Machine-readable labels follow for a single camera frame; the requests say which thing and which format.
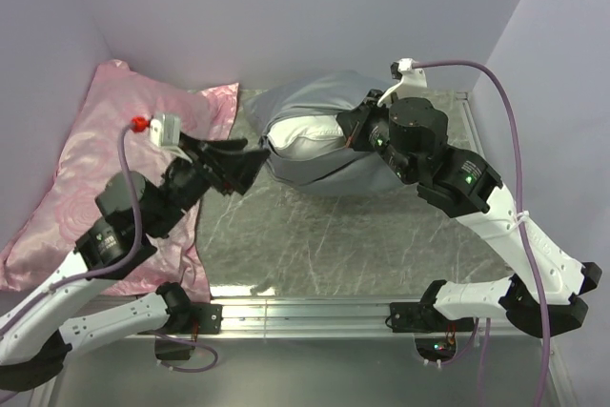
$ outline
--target pink pillow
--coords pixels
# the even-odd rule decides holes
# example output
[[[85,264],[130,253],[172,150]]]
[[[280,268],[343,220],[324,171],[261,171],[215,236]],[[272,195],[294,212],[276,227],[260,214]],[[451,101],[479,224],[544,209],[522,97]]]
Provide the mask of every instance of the pink pillow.
[[[59,158],[51,190],[0,254],[0,289],[21,291],[39,285],[101,215],[94,199],[120,171],[116,139],[132,117],[172,112],[180,115],[188,135],[225,139],[236,105],[237,84],[191,94],[130,71],[122,61],[101,64]],[[155,148],[147,133],[128,133],[125,144],[130,168],[158,185],[173,158]],[[152,240],[157,254],[104,294],[140,295],[165,281],[178,281],[192,300],[208,301],[209,284],[194,247],[197,212],[198,205],[169,238]]]

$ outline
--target gray wall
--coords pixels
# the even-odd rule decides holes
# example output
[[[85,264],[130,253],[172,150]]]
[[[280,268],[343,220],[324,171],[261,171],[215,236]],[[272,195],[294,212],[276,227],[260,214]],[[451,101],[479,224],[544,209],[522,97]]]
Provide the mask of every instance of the gray wall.
[[[51,184],[95,65],[110,56],[79,0],[0,0],[0,246]]]
[[[608,405],[610,333],[610,3],[521,0],[489,59],[514,103],[523,148],[525,207],[572,256],[598,262],[605,283],[584,299],[583,329],[562,351],[586,407]],[[506,115],[482,78],[474,112],[490,159],[514,183]]]
[[[87,0],[115,57],[181,87],[269,87],[313,69],[389,78],[400,57],[485,61],[519,0]],[[440,71],[438,87],[476,75]]]

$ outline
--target gray marble surface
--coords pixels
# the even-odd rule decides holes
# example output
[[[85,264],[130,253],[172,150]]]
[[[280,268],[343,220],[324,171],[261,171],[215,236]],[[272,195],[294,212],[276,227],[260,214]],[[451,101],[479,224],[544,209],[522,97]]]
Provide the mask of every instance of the gray marble surface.
[[[456,97],[428,95],[449,115],[450,143],[471,148]],[[256,144],[240,112],[232,137],[243,136]],[[414,186],[317,197],[266,170],[245,196],[206,194],[196,247],[215,296],[421,295],[436,279],[486,281],[511,272],[476,235],[417,198]]]

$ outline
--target red connector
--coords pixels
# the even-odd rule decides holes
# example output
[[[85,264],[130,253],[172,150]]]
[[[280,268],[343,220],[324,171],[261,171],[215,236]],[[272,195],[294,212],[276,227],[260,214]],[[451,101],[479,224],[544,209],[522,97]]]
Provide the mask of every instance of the red connector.
[[[132,118],[132,124],[132,131],[143,132],[151,125],[151,121],[146,119],[144,116],[135,116]]]

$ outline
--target gray fabric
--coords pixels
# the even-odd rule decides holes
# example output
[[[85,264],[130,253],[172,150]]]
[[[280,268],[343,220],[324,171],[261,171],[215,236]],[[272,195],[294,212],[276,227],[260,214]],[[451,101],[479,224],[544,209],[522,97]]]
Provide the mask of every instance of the gray fabric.
[[[337,114],[357,107],[369,90],[386,90],[389,84],[355,71],[338,71],[303,78],[263,92],[244,102],[244,112],[261,144],[282,119],[317,114]],[[402,186],[375,153],[349,149],[323,154],[307,161],[279,157],[270,148],[267,167],[272,176],[304,193],[350,195],[390,191]]]

